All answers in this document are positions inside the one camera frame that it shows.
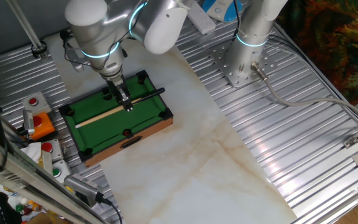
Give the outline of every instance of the green button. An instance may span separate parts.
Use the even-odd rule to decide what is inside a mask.
[[[57,169],[57,168],[54,168],[54,169],[53,169],[53,176],[54,176],[54,177],[58,177],[58,176],[60,175],[60,173],[61,173],[61,172],[60,172],[60,169]]]
[[[23,210],[23,205],[16,205],[16,211],[21,212]]]

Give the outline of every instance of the colorful fabric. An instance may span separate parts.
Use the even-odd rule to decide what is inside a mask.
[[[358,0],[289,0],[277,22],[329,81],[358,103]]]

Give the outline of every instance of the cue stick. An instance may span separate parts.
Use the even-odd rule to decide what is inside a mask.
[[[148,100],[148,99],[150,99],[152,97],[155,97],[155,96],[157,96],[157,95],[159,95],[159,94],[161,94],[163,92],[165,92],[165,89],[164,88],[159,88],[158,90],[155,90],[152,94],[150,94],[148,96],[145,96],[143,98],[139,98],[139,99],[136,99],[136,100],[132,101],[132,105],[135,105],[136,103],[140,103],[142,101]],[[95,117],[93,117],[93,118],[91,118],[89,120],[86,120],[84,122],[81,122],[80,124],[77,124],[75,126],[75,128],[83,127],[83,126],[85,126],[87,124],[90,124],[92,122],[95,122],[95,121],[97,121],[99,119],[102,119],[102,118],[105,118],[105,117],[107,117],[109,115],[117,113],[118,111],[122,111],[123,109],[124,109],[124,107],[122,105],[120,105],[120,106],[118,106],[118,107],[116,107],[114,109],[111,109],[111,110],[109,110],[107,112],[104,112],[103,114],[97,115],[97,116],[95,116]]]

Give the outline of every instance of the gray floor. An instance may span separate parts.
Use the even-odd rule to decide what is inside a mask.
[[[209,48],[231,38],[234,23],[217,23],[216,30],[202,36],[187,21],[177,46],[234,129],[253,153],[270,180],[297,215],[295,223],[313,223],[358,188],[358,168],[351,159],[358,149],[347,150],[343,140],[358,130],[347,111],[332,103],[289,108],[275,102],[267,87],[255,81],[233,88],[210,56]],[[326,80],[311,71],[295,55],[270,49],[278,65],[269,79],[286,100],[341,97]],[[22,124],[21,99],[41,91],[55,112],[53,125],[67,147],[65,160],[78,172],[112,193],[99,165],[85,169],[57,108],[69,102],[65,86],[50,57],[35,59],[30,46],[0,56],[0,105],[14,126]],[[100,214],[117,220],[110,207]]]

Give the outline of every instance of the emergency stop button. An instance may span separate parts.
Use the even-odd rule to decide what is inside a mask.
[[[38,117],[38,116],[34,116],[33,118],[33,122],[34,122],[34,127],[39,127],[42,124],[42,118]]]
[[[49,142],[42,143],[41,149],[44,150],[45,152],[52,152],[53,151],[52,144],[50,144]]]
[[[31,98],[29,100],[29,103],[30,103],[31,106],[37,106],[38,100],[36,98]]]

